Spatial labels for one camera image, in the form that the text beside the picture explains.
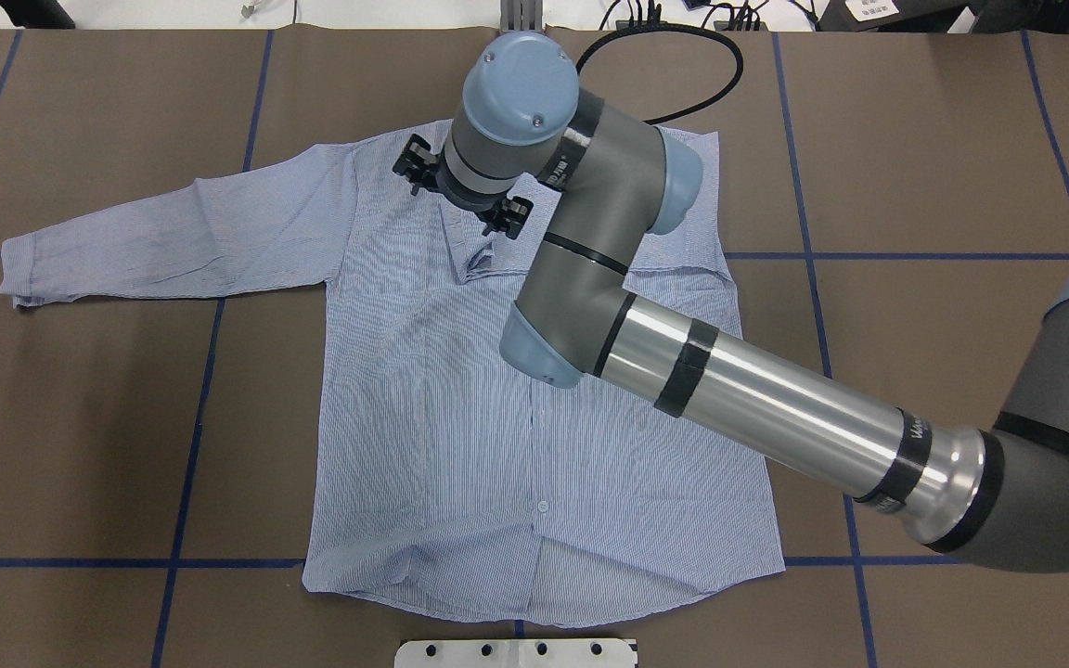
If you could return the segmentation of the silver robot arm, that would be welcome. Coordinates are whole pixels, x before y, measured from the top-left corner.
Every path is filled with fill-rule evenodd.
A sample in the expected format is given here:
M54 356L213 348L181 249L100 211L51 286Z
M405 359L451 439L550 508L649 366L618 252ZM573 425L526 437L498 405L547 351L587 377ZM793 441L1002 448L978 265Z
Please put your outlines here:
M635 283L637 254L699 207L704 169L695 141L586 90L547 35L489 42L464 80L434 181L510 238L534 216L520 181L552 190L506 316L502 358L553 386L605 380L747 445L894 517L926 550L1068 573L1069 279L991 424L938 426Z

